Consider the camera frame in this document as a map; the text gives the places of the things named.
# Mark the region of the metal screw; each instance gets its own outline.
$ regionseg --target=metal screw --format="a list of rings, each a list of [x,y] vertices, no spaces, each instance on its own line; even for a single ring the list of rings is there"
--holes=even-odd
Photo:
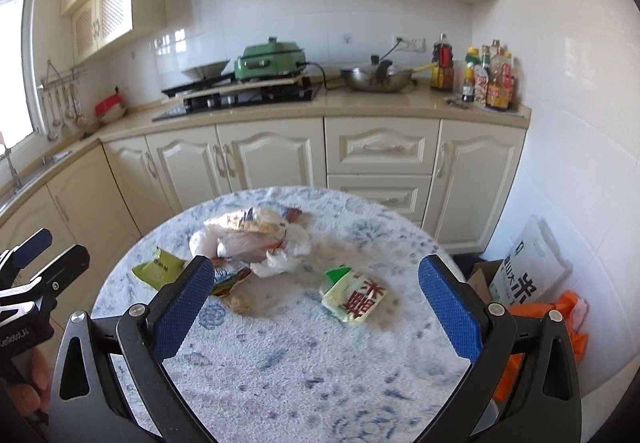
[[[78,324],[78,322],[82,322],[84,320],[84,317],[86,317],[86,313],[84,311],[76,311],[71,315],[71,321],[74,324]]]
[[[498,304],[498,302],[492,302],[489,304],[489,312],[496,317],[501,317],[504,315],[504,307],[502,307],[502,304]]]
[[[129,308],[129,315],[131,315],[132,317],[139,317],[145,312],[145,310],[146,306],[144,304],[133,304]]]
[[[553,320],[553,322],[562,322],[562,313],[556,309],[552,309],[549,311],[549,318]]]

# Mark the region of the yellow pan handle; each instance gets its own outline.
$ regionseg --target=yellow pan handle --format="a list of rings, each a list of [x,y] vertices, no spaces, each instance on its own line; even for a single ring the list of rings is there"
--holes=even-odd
[[[413,71],[414,73],[420,73],[421,71],[433,69],[434,67],[436,67],[436,64],[425,64],[423,66],[418,66],[417,68],[413,68]]]

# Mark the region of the lattice cabinet door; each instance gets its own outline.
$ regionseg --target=lattice cabinet door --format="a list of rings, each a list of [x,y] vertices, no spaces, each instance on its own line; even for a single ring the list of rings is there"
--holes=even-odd
[[[71,17],[71,33],[76,64],[97,50],[95,0],[88,0]]]
[[[131,0],[95,0],[98,49],[133,29]]]

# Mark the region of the green electric cooker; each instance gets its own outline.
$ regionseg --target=green electric cooker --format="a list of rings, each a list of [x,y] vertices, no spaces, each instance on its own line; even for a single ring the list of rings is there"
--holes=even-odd
[[[295,42],[278,42],[269,37],[266,44],[249,46],[236,60],[236,80],[295,76],[305,69],[305,52]]]

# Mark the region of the sink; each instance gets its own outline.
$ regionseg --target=sink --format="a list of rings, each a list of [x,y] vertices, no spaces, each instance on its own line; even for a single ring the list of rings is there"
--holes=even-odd
[[[71,154],[70,150],[63,150],[62,152],[58,152],[51,156],[44,156],[44,158],[42,158],[42,164],[38,166],[38,168],[36,168],[32,172],[29,172],[28,174],[21,175],[20,181],[22,182],[22,188],[20,190],[11,188],[11,190],[0,195],[0,214],[7,206],[9,206],[9,204],[11,204],[15,200],[15,198],[20,195],[22,190],[24,190],[27,185],[31,184],[31,182],[42,176],[44,172],[49,170],[56,163],[63,160],[69,154]]]

